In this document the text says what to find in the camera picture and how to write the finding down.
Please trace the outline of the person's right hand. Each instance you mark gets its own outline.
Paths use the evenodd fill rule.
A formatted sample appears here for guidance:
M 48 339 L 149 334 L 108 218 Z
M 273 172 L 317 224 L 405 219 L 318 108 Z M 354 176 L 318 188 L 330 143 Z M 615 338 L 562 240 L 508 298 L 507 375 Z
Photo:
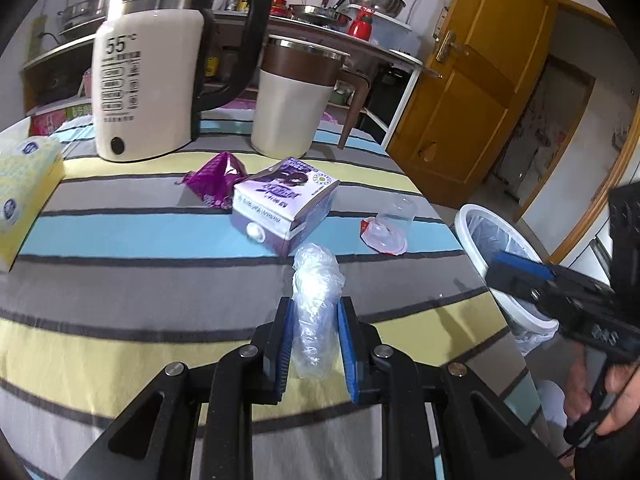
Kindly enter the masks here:
M 564 401 L 564 412 L 570 420 L 580 419 L 591 408 L 590 394 L 587 391 L 585 347 L 574 344 L 574 349 L 576 359 L 568 372 Z M 622 429 L 638 412 L 639 370 L 634 365 L 611 366 L 606 373 L 604 386 L 608 393 L 617 396 L 617 401 L 596 430 L 602 437 Z

